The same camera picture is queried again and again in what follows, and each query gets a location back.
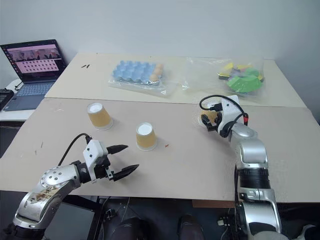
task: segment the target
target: floor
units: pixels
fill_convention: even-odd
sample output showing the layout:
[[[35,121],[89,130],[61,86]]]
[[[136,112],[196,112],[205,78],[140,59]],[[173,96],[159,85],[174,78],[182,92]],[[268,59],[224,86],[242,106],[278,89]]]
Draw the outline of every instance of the floor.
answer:
[[[0,157],[4,154],[12,139],[18,132],[15,128],[0,127]],[[0,230],[12,222],[14,214],[24,197],[25,192],[0,191]],[[99,240],[108,240],[115,227],[122,219],[139,217],[148,220],[151,224],[151,230],[154,240],[178,240],[177,225],[179,217],[188,213],[195,216],[202,225],[205,238],[207,240],[219,240],[224,227],[217,225],[218,218],[225,214],[226,208],[193,208],[191,200],[184,199],[162,199],[162,198],[128,198],[112,197],[107,207],[116,211],[116,216],[112,220],[104,222],[104,228],[100,231]],[[317,207],[305,212],[304,215],[315,216],[314,220],[319,222],[320,208]],[[51,240],[85,240],[89,232],[90,224],[94,213],[68,204],[61,204],[53,221],[45,232],[45,237]],[[299,235],[302,226],[310,221],[299,220],[301,212],[295,214],[291,211],[291,217],[285,219],[288,214],[282,214],[283,233],[289,239]]]

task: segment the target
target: black device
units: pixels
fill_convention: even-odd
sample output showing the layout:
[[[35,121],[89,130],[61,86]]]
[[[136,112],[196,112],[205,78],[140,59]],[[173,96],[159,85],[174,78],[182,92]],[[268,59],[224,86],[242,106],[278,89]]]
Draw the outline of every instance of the black device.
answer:
[[[23,86],[5,111],[36,109],[67,67],[55,39],[1,45]]]
[[[13,96],[14,92],[12,90],[8,90],[6,88],[0,89],[0,111],[5,107],[5,105]]]

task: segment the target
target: table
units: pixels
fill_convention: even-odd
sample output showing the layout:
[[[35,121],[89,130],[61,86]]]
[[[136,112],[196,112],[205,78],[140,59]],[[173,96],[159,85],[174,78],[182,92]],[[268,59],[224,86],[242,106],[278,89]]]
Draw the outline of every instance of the table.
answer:
[[[12,90],[14,93],[17,91],[15,90],[15,86],[17,86],[21,80],[18,78],[16,80],[13,80],[12,82],[9,83],[8,86],[6,86],[6,89]],[[35,110],[19,110],[19,111],[0,111],[0,121],[16,121],[16,122],[24,122],[26,121],[31,114]]]
[[[164,63],[172,79],[180,79],[185,62],[184,57],[77,54],[2,157],[0,189],[29,191],[45,170],[58,164],[71,140],[87,132],[107,146],[130,146],[110,157],[116,171],[140,166],[118,182],[100,179],[71,194],[232,201],[235,156],[226,139],[197,121],[195,103],[208,93],[177,88],[164,98],[109,87],[111,70],[120,60]],[[276,198],[284,203],[319,202],[320,193],[313,190],[320,180],[319,125],[274,61],[265,61],[264,74],[267,97],[241,99],[240,104],[266,146]],[[115,119],[107,131],[95,130],[89,121],[86,107],[93,100],[103,103]],[[144,121],[153,124],[159,139],[150,152],[138,150],[135,143],[136,125]],[[84,141],[77,141],[65,164],[83,161],[84,147]],[[26,165],[28,170],[17,167]],[[13,179],[13,172],[20,178]]]
[[[196,113],[201,111],[197,105],[100,100],[114,125],[98,131],[86,113],[91,102],[45,98],[0,161],[0,189],[30,190],[45,170],[58,164],[72,139],[85,132],[107,146],[129,145],[110,156],[116,171],[128,165],[140,166],[117,182],[100,179],[71,194],[234,199],[234,153],[226,139],[198,125]],[[320,202],[320,192],[314,191],[319,182],[320,127],[311,112],[305,107],[246,106],[244,110],[250,115],[249,125],[266,146],[271,186],[277,200]],[[153,151],[136,147],[136,125],[143,121],[152,123],[157,134],[158,145]],[[78,140],[64,164],[83,161],[85,146],[84,139]]]

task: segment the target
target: robotic arm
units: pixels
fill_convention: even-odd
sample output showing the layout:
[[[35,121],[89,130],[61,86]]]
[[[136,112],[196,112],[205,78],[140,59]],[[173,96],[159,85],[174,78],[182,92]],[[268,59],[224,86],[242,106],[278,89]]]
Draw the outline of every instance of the robotic arm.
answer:
[[[83,151],[85,162],[76,161],[46,171],[36,187],[22,199],[14,216],[13,225],[5,231],[6,239],[41,240],[62,200],[70,192],[79,188],[81,184],[94,183],[97,179],[108,178],[117,181],[131,174],[139,166],[131,165],[114,173],[110,167],[108,154],[118,153],[128,146],[105,147],[102,142],[88,135],[86,140],[87,146]]]
[[[211,97],[222,99],[220,103],[211,102],[207,107],[203,107],[203,101]],[[247,126],[249,116],[239,106],[238,97],[212,95],[201,100],[200,107],[203,110],[215,112],[214,122],[211,122],[208,117],[212,112],[202,114],[201,120],[208,131],[217,131],[221,137],[228,138],[236,154],[234,184],[238,235],[247,236],[247,239],[253,240],[257,239],[256,237],[262,232],[273,232],[269,234],[278,233],[279,239],[282,239],[275,191],[269,182],[266,148],[258,139],[257,132]]]

